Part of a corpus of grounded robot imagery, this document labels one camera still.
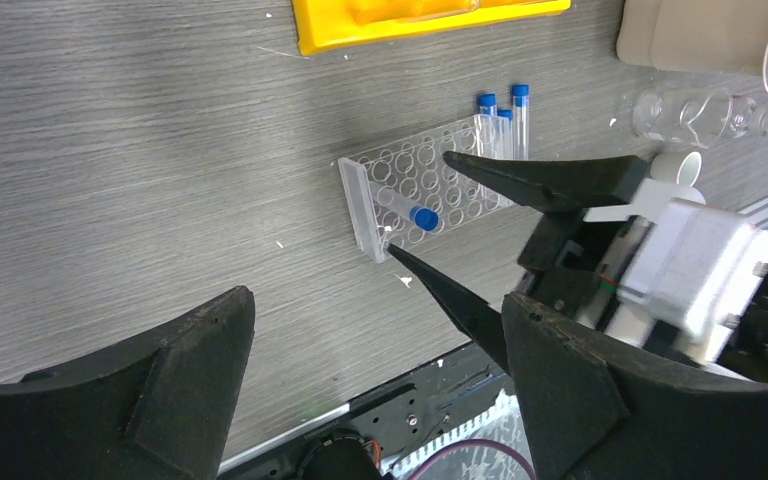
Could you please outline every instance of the tabletop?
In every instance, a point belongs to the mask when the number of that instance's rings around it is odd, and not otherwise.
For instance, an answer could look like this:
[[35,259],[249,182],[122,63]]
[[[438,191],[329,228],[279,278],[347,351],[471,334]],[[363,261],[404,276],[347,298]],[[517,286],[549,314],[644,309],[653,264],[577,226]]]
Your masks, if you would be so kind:
[[[663,146],[630,122],[645,89],[768,100],[759,78],[621,63],[622,5],[305,58],[289,0],[0,0],[0,382],[247,285],[257,333],[228,457],[464,343],[357,248],[335,161],[515,82],[546,160],[651,159]],[[768,193],[768,137],[703,156],[710,204]],[[498,305],[539,218],[509,208],[414,253]]]

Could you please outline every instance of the yellow plastic container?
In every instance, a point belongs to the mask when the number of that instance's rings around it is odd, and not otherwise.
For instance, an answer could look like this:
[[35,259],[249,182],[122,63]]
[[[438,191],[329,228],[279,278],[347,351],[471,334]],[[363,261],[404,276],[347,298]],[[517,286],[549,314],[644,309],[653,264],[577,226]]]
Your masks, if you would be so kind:
[[572,0],[293,0],[302,55],[536,15]]

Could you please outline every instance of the wood grain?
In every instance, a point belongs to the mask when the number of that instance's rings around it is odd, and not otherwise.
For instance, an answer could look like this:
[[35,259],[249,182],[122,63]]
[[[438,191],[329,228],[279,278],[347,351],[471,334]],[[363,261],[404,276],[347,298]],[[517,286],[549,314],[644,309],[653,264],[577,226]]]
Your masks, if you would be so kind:
[[[622,1],[575,3],[305,59],[289,1],[0,0],[0,381],[248,285],[257,337],[230,456],[464,342],[356,248],[335,159],[515,81],[532,85],[545,159],[651,158],[629,120],[646,88],[767,98],[755,78],[624,65]],[[699,188],[723,207],[768,193],[768,137],[706,152]],[[510,209],[418,252],[498,304],[538,218]]]

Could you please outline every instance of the test tube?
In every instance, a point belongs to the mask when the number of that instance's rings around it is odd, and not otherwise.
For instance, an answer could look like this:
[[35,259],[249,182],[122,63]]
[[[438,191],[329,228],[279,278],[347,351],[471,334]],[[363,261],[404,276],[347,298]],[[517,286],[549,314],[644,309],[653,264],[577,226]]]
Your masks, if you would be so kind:
[[514,85],[514,157],[528,160],[528,85]]
[[485,93],[478,96],[478,113],[482,115],[497,115],[496,94]]
[[430,232],[437,228],[440,217],[434,210],[417,205],[413,200],[396,193],[392,188],[369,182],[372,200],[387,210],[410,221],[417,227]]

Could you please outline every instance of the beige container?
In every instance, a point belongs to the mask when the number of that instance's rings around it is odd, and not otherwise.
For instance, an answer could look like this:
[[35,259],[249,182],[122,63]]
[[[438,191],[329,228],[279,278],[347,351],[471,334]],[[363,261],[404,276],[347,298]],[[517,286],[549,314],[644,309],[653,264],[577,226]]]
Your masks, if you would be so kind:
[[764,77],[768,0],[626,0],[617,55],[662,70]]

